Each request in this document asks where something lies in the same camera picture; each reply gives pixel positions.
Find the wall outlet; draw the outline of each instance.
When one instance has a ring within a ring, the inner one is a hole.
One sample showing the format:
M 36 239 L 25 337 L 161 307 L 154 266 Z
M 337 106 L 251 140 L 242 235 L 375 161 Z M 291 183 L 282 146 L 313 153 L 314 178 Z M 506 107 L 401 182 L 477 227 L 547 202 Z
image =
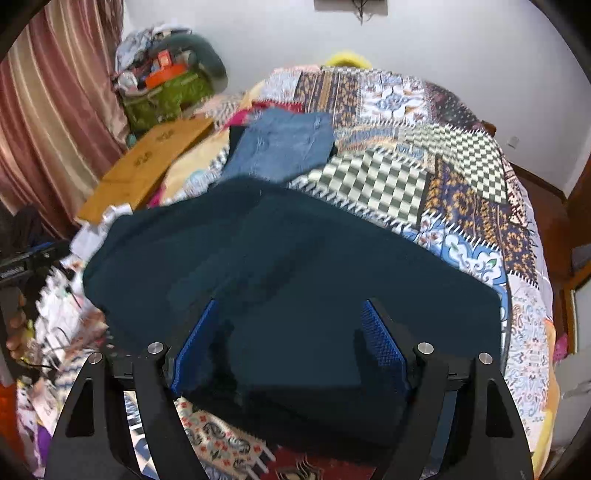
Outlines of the wall outlet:
M 507 145 L 509 145 L 512 148 L 517 148 L 517 145 L 519 144 L 519 137 L 511 137 L 508 141 L 507 141 Z

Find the blue gripper pad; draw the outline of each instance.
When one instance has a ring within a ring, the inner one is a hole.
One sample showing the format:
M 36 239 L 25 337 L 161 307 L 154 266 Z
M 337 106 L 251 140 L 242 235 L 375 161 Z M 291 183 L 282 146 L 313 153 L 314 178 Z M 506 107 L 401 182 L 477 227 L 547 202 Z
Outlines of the blue gripper pad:
M 396 345 L 396 341 L 384 325 L 373 304 L 366 300 L 361 309 L 361 324 L 369 353 L 374 356 L 378 366 L 388 373 L 395 389 L 399 393 L 408 394 L 411 390 L 407 376 L 407 361 Z
M 196 370 L 200 368 L 207 355 L 218 323 L 217 302 L 212 299 L 174 360 L 174 378 L 170 389 L 177 395 L 181 396 L 183 392 L 192 391 L 197 387 Z

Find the white wall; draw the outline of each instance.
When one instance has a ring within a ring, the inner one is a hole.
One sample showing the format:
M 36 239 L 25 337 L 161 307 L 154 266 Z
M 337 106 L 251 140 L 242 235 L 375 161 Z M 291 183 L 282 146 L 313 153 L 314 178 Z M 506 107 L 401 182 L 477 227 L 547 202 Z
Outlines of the white wall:
M 350 11 L 316 11 L 314 0 L 125 2 L 135 28 L 177 20 L 208 38 L 228 69 L 229 91 L 249 88 L 275 67 L 353 50 L 374 67 L 457 93 L 498 127 L 511 161 L 558 188 L 577 176 L 591 84 L 529 0 L 388 0 L 388 15 L 363 25 Z M 516 150 L 506 146 L 512 135 L 521 139 Z

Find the green bag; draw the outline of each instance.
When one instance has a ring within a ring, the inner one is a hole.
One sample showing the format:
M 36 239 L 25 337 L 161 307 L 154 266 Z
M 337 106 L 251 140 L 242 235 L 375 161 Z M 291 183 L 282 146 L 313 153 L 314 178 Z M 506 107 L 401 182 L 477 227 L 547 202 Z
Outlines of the green bag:
M 123 108 L 133 133 L 181 117 L 183 110 L 213 95 L 209 81 L 200 73 L 185 72 L 142 96 L 121 94 Z

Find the patchwork quilt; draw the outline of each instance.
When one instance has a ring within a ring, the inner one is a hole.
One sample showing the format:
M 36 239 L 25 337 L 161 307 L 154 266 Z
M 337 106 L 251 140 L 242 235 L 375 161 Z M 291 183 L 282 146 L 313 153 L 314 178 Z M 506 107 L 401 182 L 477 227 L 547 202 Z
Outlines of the patchwork quilt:
M 332 117 L 338 154 L 289 188 L 415 242 L 498 293 L 501 369 L 539 474 L 543 460 L 536 465 L 535 458 L 546 450 L 556 413 L 550 400 L 553 295 L 527 192 L 494 138 L 452 92 L 383 70 L 278 69 L 256 99 L 299 102 L 305 112 Z M 226 154 L 212 163 L 212 178 Z M 194 179 L 193 190 L 175 200 L 207 189 L 210 182 L 199 175 L 198 187 Z M 74 378 L 60 388 L 67 390 Z M 140 467 L 157 478 L 131 393 L 126 407 Z M 271 447 L 182 398 L 177 410 L 212 479 L 361 480 L 373 473 Z

